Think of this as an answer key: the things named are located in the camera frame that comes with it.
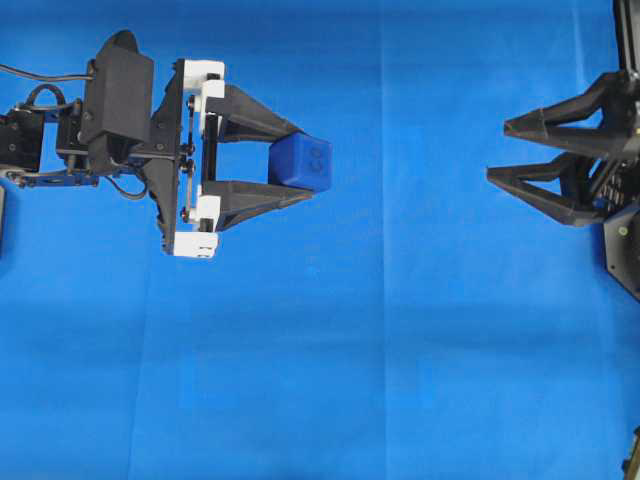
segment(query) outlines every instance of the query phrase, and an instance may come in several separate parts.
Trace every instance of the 3d printed part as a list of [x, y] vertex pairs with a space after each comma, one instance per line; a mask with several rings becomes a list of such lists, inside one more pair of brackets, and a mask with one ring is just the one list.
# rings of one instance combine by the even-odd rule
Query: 3d printed part
[[[506, 135], [565, 150], [546, 164], [490, 168], [490, 182], [554, 220], [604, 224], [607, 270], [640, 300], [640, 0], [615, 0], [620, 70], [583, 94], [504, 125]], [[602, 112], [598, 128], [574, 122]], [[555, 193], [531, 182], [559, 180]]]

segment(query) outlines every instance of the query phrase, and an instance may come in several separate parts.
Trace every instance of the white mount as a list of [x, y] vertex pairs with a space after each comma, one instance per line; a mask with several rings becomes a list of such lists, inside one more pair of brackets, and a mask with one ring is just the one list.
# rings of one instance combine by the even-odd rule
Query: white mount
[[[199, 131], [202, 136], [206, 120], [205, 105], [207, 98], [224, 98], [225, 65], [222, 62], [209, 60], [185, 60], [184, 92], [195, 95], [194, 111], [200, 113]], [[177, 257], [213, 258], [218, 248], [219, 238], [215, 232], [220, 219], [221, 198], [215, 195], [203, 195], [202, 185], [197, 187], [195, 208], [189, 209], [189, 223], [192, 232], [176, 232], [173, 254]], [[213, 232], [201, 232], [200, 221], [212, 220]]]

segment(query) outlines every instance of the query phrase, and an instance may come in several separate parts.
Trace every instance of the blue tablecloth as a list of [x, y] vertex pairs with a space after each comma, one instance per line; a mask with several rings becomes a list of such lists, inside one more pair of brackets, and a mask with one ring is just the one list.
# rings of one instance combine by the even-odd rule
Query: blue tablecloth
[[[156, 106], [176, 58], [223, 60], [333, 142], [335, 177], [212, 263], [164, 256], [155, 205], [106, 182], [9, 188], [0, 478], [619, 478], [640, 307], [595, 230], [484, 178], [555, 155], [502, 122], [617, 68], [610, 2], [7, 3], [0, 62], [83, 71], [130, 28]], [[0, 85], [8, 109], [33, 82]], [[266, 159], [225, 145], [220, 176]]]

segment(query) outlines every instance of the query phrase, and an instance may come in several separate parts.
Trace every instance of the wire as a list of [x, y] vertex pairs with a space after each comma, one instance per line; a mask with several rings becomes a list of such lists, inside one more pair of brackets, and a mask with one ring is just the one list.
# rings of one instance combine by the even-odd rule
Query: wire
[[134, 202], [138, 201], [138, 200], [142, 200], [144, 197], [147, 196], [147, 192], [149, 191], [149, 185], [147, 185], [147, 182], [138, 176], [138, 179], [144, 183], [144, 190], [142, 190], [140, 193], [130, 193], [127, 192], [126, 190], [122, 189], [122, 187], [120, 187], [120, 185], [118, 185], [116, 183], [116, 181], [111, 178], [111, 177], [104, 177], [109, 183], [111, 183], [111, 185], [113, 185], [115, 187], [115, 189], [118, 191], [118, 193], [120, 195], [122, 195], [124, 198], [126, 198], [127, 200], [132, 200]]
[[26, 105], [35, 104], [38, 98], [38, 95], [40, 95], [43, 90], [49, 90], [51, 93], [53, 93], [56, 97], [56, 103], [58, 105], [64, 105], [65, 103], [67, 103], [67, 101], [64, 98], [64, 93], [62, 93], [62, 90], [60, 90], [58, 87], [50, 83], [43, 83], [42, 85], [38, 85], [36, 88], [34, 88], [29, 94], [29, 96], [27, 97], [27, 101], [24, 103]]
[[12, 75], [17, 75], [18, 77], [28, 78], [29, 80], [35, 80], [37, 82], [70, 82], [73, 80], [93, 80], [92, 75], [80, 75], [80, 74], [57, 75], [57, 76], [38, 75], [37, 73], [25, 72], [24, 70], [19, 70], [17, 68], [13, 68], [8, 65], [3, 65], [1, 63], [0, 63], [0, 71], [5, 73], [11, 73]]

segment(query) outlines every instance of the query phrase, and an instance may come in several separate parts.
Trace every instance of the blue cube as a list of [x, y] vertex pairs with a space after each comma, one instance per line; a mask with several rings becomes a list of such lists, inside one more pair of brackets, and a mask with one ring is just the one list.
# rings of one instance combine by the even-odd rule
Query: blue cube
[[331, 188], [329, 142], [294, 133], [269, 148], [269, 183], [304, 188], [315, 193]]

